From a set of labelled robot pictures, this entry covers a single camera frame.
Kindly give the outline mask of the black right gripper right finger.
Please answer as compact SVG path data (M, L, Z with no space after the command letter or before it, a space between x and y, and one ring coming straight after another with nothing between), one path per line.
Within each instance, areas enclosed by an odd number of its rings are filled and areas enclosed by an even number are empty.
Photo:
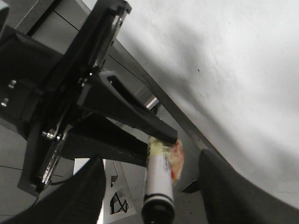
M217 153L199 156L199 187L210 224L297 224L299 210L238 174Z

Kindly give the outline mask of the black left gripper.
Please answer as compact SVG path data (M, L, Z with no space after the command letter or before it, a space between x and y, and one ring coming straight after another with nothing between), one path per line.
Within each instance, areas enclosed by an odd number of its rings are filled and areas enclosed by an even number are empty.
M104 117L92 114L67 132L60 152L66 159L99 155L146 166L147 144L105 117L161 141L177 141L177 131L143 105L115 71L90 76L102 67L130 11L124 0L97 1L65 54L2 26L0 122L27 141L19 189L38 196L48 184L57 162L59 135L76 103Z

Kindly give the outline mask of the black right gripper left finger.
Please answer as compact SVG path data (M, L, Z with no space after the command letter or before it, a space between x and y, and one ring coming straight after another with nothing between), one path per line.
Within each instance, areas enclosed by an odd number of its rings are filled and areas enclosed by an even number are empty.
M100 156L93 156L74 176L43 200L5 224L95 224L106 190Z

